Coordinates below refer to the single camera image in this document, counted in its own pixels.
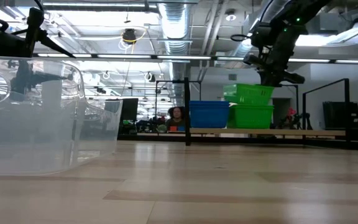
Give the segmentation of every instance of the green basket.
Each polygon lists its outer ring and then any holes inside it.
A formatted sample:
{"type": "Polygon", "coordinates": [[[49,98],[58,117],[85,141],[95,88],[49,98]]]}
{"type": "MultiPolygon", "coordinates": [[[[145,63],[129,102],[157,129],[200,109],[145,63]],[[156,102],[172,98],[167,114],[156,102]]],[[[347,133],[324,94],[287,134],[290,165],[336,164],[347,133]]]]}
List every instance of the green basket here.
{"type": "Polygon", "coordinates": [[[274,87],[248,84],[235,84],[223,87],[224,99],[247,105],[268,105],[274,87]]]}
{"type": "Polygon", "coordinates": [[[273,110],[274,106],[231,106],[227,128],[268,129],[273,110]]]}

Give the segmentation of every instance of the wooden floor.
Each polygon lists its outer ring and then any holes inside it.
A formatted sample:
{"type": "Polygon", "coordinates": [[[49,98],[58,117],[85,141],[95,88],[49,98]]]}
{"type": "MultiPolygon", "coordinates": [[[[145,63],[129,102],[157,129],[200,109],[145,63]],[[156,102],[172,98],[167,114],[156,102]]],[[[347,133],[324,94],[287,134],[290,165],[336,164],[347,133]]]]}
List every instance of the wooden floor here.
{"type": "Polygon", "coordinates": [[[0,176],[0,224],[358,224],[358,151],[119,142],[60,174],[0,176]]]}

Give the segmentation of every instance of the clear plastic bin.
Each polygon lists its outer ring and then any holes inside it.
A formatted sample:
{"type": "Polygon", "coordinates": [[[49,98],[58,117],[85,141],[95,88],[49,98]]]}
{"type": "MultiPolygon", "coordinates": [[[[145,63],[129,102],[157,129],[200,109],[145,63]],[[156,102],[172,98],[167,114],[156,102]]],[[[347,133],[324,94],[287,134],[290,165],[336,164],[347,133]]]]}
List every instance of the clear plastic bin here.
{"type": "Polygon", "coordinates": [[[60,172],[113,153],[122,102],[106,111],[84,92],[71,65],[0,58],[0,175],[60,172]]]}

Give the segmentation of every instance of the blue bin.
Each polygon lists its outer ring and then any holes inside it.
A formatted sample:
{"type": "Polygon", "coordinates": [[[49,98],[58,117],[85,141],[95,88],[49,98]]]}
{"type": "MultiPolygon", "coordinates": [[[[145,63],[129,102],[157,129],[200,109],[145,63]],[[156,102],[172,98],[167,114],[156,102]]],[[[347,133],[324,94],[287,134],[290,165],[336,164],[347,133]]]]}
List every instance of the blue bin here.
{"type": "Polygon", "coordinates": [[[190,101],[192,128],[224,128],[228,117],[228,101],[190,101]]]}

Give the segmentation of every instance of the woman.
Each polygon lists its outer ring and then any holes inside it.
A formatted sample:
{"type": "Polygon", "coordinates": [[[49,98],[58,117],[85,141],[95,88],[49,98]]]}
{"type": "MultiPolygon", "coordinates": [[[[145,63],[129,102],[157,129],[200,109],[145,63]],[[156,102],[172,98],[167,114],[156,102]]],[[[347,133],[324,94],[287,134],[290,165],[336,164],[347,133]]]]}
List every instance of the woman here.
{"type": "Polygon", "coordinates": [[[185,130],[185,114],[184,107],[174,107],[168,110],[171,117],[166,123],[168,131],[184,131],[185,130]]]}

